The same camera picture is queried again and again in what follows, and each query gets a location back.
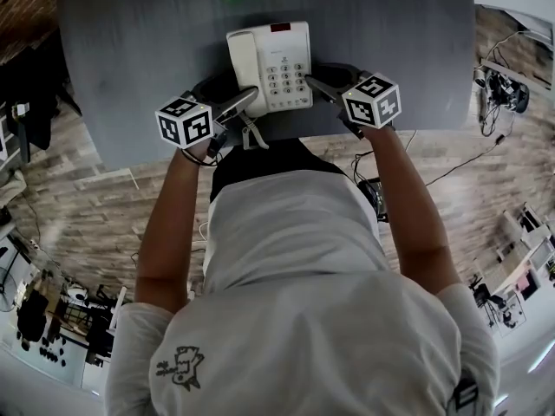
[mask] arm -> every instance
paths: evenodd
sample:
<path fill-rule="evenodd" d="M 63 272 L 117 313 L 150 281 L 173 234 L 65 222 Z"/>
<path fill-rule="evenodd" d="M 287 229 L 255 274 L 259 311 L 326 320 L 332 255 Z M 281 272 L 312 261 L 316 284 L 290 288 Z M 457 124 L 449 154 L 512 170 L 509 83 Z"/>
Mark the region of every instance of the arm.
<path fill-rule="evenodd" d="M 493 414 L 500 385 L 500 357 L 492 332 L 484 323 L 472 292 L 462 283 L 445 288 L 437 298 L 459 327 L 461 374 L 473 379 L 479 390 L 475 414 Z"/>
<path fill-rule="evenodd" d="M 392 128 L 363 127 L 372 144 L 401 274 L 432 294 L 460 283 L 440 214 Z"/>
<path fill-rule="evenodd" d="M 206 156 L 209 141 L 195 146 Z M 176 313 L 186 304 L 199 166 L 178 150 L 148 221 L 139 250 L 135 301 Z"/>
<path fill-rule="evenodd" d="M 103 393 L 107 416 L 157 414 L 148 370 L 172 318 L 172 313 L 146 303 L 128 303 L 121 308 Z"/>

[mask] wrist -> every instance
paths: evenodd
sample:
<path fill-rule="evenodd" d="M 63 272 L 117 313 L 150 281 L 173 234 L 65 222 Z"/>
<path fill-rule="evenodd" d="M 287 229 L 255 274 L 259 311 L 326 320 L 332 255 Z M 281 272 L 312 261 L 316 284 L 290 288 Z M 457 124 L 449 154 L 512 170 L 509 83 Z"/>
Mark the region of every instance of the wrist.
<path fill-rule="evenodd" d="M 200 165 L 197 165 L 196 163 L 194 163 L 193 161 L 188 159 L 183 154 L 183 152 L 180 148 L 175 150 L 175 154 L 173 156 L 173 161 L 177 162 L 179 164 L 179 166 L 186 166 L 186 167 L 190 166 L 190 167 L 194 167 L 194 168 L 200 168 Z"/>
<path fill-rule="evenodd" d="M 364 137 L 370 142 L 385 140 L 388 137 L 396 136 L 393 126 L 385 125 L 381 128 L 361 127 Z"/>

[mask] power adapter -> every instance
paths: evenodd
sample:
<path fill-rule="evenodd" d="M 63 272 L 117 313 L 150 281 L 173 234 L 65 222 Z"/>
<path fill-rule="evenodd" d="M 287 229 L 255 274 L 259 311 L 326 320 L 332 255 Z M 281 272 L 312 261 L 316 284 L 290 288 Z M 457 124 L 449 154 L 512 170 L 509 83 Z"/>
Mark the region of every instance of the power adapter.
<path fill-rule="evenodd" d="M 501 134 L 496 140 L 495 140 L 495 146 L 499 146 L 501 145 L 506 139 L 506 136 L 504 134 Z"/>

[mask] telephone keypad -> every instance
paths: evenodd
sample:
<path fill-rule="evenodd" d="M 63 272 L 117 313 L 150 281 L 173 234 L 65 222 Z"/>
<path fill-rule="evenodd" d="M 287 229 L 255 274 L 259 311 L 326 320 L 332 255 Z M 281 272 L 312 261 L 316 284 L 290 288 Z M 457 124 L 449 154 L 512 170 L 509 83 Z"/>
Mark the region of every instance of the telephone keypad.
<path fill-rule="evenodd" d="M 268 73 L 268 89 L 271 97 L 270 106 L 272 109 L 294 109 L 300 108 L 310 103 L 306 97 L 310 90 L 306 86 L 304 74 L 305 67 L 301 63 L 284 64 L 266 68 Z"/>

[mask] white t-shirt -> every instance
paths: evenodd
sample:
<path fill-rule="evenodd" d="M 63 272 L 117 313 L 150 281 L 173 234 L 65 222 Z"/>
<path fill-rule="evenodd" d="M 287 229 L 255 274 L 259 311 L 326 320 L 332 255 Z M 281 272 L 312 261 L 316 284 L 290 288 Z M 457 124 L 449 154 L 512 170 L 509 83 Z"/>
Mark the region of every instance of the white t-shirt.
<path fill-rule="evenodd" d="M 122 308 L 108 415 L 491 414 L 499 362 L 472 293 L 389 271 L 376 236 L 341 174 L 224 188 L 206 294 L 177 315 Z"/>

